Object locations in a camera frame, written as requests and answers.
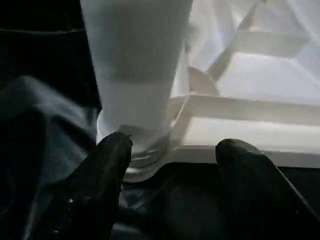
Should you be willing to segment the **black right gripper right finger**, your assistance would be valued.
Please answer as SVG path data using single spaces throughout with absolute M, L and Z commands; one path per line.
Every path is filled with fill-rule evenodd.
M 233 240 L 320 238 L 319 216 L 262 151 L 240 139 L 223 139 L 215 158 L 230 196 Z

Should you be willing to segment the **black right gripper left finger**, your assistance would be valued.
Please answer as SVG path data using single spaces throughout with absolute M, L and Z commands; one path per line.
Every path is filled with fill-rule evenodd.
M 31 239 L 109 239 L 132 146 L 130 137 L 121 132 L 103 138 L 66 179 L 53 186 L 53 197 Z

